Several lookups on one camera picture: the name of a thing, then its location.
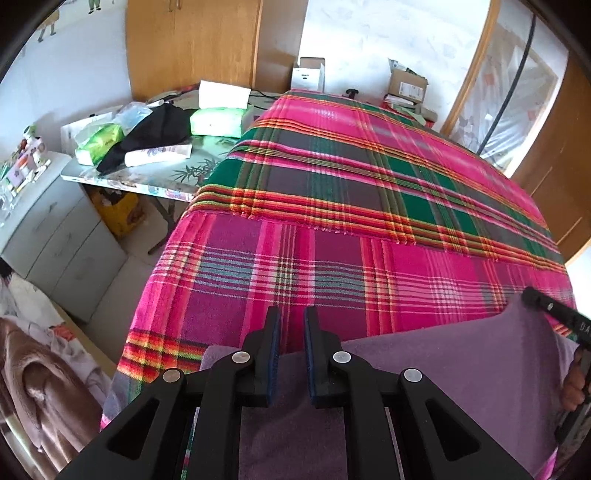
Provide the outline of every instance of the triangular cutout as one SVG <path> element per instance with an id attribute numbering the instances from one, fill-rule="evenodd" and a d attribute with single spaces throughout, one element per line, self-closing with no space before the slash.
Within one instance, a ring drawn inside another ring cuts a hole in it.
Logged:
<path id="1" fill-rule="evenodd" d="M 139 412 L 129 419 L 123 428 L 111 438 L 107 448 L 129 460 L 137 460 L 144 448 L 148 432 L 154 421 L 160 402 L 155 398 L 150 399 Z"/>
<path id="2" fill-rule="evenodd" d="M 478 440 L 456 422 L 437 400 L 429 399 L 425 404 L 445 458 L 449 462 L 455 462 L 480 450 Z"/>

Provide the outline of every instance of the purple cloth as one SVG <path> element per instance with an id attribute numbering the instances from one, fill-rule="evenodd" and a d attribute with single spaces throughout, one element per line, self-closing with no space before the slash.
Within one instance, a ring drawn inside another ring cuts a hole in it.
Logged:
<path id="1" fill-rule="evenodd" d="M 532 475 L 556 447 L 558 397 L 576 344 L 517 296 L 495 317 L 352 340 L 343 348 L 375 368 L 423 371 Z M 202 369 L 234 351 L 208 348 Z M 301 352 L 280 358 L 273 405 L 244 409 L 240 452 L 241 480 L 347 478 L 342 411 L 312 407 Z"/>

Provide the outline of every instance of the silver screw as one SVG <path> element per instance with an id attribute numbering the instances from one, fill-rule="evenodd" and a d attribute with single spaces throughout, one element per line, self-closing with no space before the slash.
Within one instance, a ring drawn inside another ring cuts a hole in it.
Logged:
<path id="1" fill-rule="evenodd" d="M 232 355 L 232 360 L 235 364 L 245 364 L 251 359 L 251 356 L 248 352 L 236 352 Z"/>
<path id="2" fill-rule="evenodd" d="M 178 370 L 176 370 L 174 368 L 172 368 L 170 370 L 166 370 L 166 372 L 164 372 L 164 375 L 162 376 L 162 379 L 166 383 L 175 383 L 180 378 L 181 378 L 181 372 L 179 372 Z"/>
<path id="3" fill-rule="evenodd" d="M 333 360 L 338 364 L 347 364 L 351 361 L 351 354 L 349 352 L 336 352 L 333 355 Z"/>
<path id="4" fill-rule="evenodd" d="M 404 372 L 404 378 L 406 378 L 409 382 L 417 383 L 423 379 L 423 374 L 416 368 L 409 368 Z"/>

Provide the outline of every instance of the wooden wardrobe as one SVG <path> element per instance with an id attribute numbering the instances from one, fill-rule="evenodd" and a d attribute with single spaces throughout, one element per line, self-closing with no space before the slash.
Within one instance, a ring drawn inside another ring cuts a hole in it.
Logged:
<path id="1" fill-rule="evenodd" d="M 135 100 L 211 80 L 289 90 L 308 0 L 128 0 Z"/>

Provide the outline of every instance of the colorful striped fabric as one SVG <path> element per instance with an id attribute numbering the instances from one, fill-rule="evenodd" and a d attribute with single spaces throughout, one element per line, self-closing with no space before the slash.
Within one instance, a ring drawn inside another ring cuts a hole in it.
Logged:
<path id="1" fill-rule="evenodd" d="M 349 340 L 492 316 L 527 285 L 574 304 L 546 224 L 513 182 L 395 113 L 290 92 L 179 222 L 103 420 L 162 370 L 195 371 L 207 346 L 239 346 L 270 305 L 291 352 L 309 305 Z"/>

